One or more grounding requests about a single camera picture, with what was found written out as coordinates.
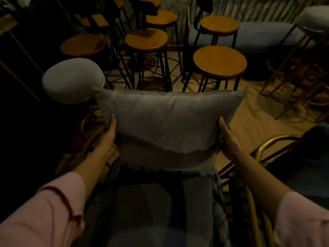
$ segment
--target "hand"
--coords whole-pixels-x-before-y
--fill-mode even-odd
[[[111,115],[111,123],[107,132],[105,132],[99,142],[99,147],[107,151],[111,150],[115,152],[116,145],[114,144],[115,139],[115,127],[117,125],[117,118],[114,114]]]
[[[234,161],[238,152],[241,151],[240,144],[236,139],[232,129],[226,126],[222,116],[219,118],[218,123],[224,135],[224,144],[221,145],[220,150],[223,152],[226,158],[228,158],[230,161]]]

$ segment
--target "person's left hand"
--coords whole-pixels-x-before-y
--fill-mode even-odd
[[[114,114],[111,115],[111,123],[107,132],[105,132],[99,142],[99,147],[105,148],[107,151],[111,150],[115,152],[116,145],[114,144],[115,139],[115,127],[117,125],[117,118]]]

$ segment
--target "sleeve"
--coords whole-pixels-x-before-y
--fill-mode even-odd
[[[274,238],[281,247],[329,246],[329,211],[289,192],[277,212]]]
[[[51,181],[0,224],[0,246],[70,246],[84,229],[84,199],[75,172]]]

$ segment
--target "gray seat cushion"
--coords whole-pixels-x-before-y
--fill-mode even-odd
[[[293,24],[285,22],[241,22],[237,32],[235,49],[244,53],[263,52],[268,46],[277,45],[292,26]],[[283,45],[292,46],[297,44],[303,34],[299,28],[295,28]],[[194,44],[196,35],[197,31],[191,25],[188,37],[189,45],[192,46]],[[201,34],[197,42],[197,47],[208,46],[211,40],[211,35]],[[217,45],[231,47],[232,42],[233,36],[218,37]]]
[[[57,63],[42,78],[46,93],[55,101],[76,104],[94,97],[92,87],[102,87],[105,76],[89,59],[73,58]]]
[[[117,116],[116,143],[122,159],[150,168],[186,169],[214,164],[218,118],[230,123],[244,93],[159,93],[94,88],[109,124]]]
[[[329,6],[306,7],[298,16],[296,24],[312,30],[329,30]]]

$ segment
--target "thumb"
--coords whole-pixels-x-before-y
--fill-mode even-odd
[[[111,123],[109,125],[109,131],[115,133],[116,126],[117,126],[117,118],[114,114],[111,114]]]
[[[224,121],[224,119],[223,119],[223,116],[220,116],[220,118],[219,118],[219,120],[218,120],[218,123],[219,123],[220,129],[222,130],[224,136],[228,136],[230,130],[229,130],[228,127],[226,126],[225,121]]]

